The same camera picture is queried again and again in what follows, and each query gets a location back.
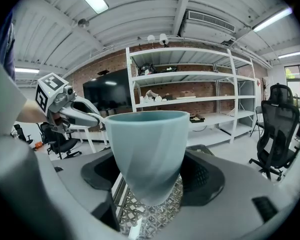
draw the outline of dark blue clothing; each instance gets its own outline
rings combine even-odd
[[[12,12],[6,17],[0,29],[0,62],[7,74],[15,80],[16,70],[14,65],[14,43],[12,25]]]

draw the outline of television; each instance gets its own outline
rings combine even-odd
[[[84,98],[99,111],[132,107],[127,69],[108,73],[83,84]]]

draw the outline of table leg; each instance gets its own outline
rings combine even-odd
[[[103,142],[104,142],[104,145],[108,145],[108,142],[107,142],[107,138],[106,138],[106,134],[105,134],[105,131],[102,130],[101,131],[101,134],[102,134],[102,138],[103,138]]]
[[[88,140],[88,142],[90,144],[92,153],[96,153],[96,149],[95,149],[95,146],[94,146],[94,144],[93,144],[93,142],[91,140],[91,136],[90,136],[90,133],[89,133],[88,129],[85,128],[84,131],[85,131],[86,139]]]
[[[80,130],[79,130],[79,129],[77,129],[76,131],[77,131],[77,132],[78,132],[78,134],[79,134],[79,138],[80,138],[80,141],[81,141],[81,143],[84,143],[84,140],[82,139],[82,135],[81,135],[81,132],[80,132]]]

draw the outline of white metal shelving unit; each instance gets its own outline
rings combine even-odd
[[[192,47],[166,47],[136,52],[130,52],[130,49],[126,48],[126,61],[132,110],[134,112],[136,112],[137,109],[143,110],[143,108],[146,107],[192,102],[234,100],[234,109],[231,111],[220,111],[220,107],[217,105],[217,112],[203,114],[205,118],[204,122],[189,122],[188,146],[199,144],[209,146],[224,141],[230,141],[230,143],[232,143],[235,137],[252,130],[249,123],[246,124],[245,122],[240,122],[240,120],[244,121],[248,119],[248,122],[251,121],[252,125],[252,121],[255,117],[256,81],[251,58],[250,60],[245,60],[233,56],[229,49],[227,50],[227,53],[225,53]],[[134,70],[132,69],[133,63],[136,65],[136,76],[132,76],[132,70]],[[207,65],[213,66],[214,69],[217,69],[218,67],[229,68],[232,73],[216,71],[177,71],[138,76],[137,67],[141,67],[144,63],[150,63],[156,67]],[[237,75],[237,68],[245,65],[251,65],[253,77]],[[141,87],[189,82],[215,82],[217,89],[216,96],[136,104],[135,87],[138,89],[139,96],[141,96]],[[234,85],[234,95],[220,95],[219,83],[221,82],[232,83]]]

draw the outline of air conditioner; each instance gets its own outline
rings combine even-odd
[[[188,10],[180,29],[183,38],[192,38],[217,44],[235,41],[236,27],[223,19],[197,11]]]

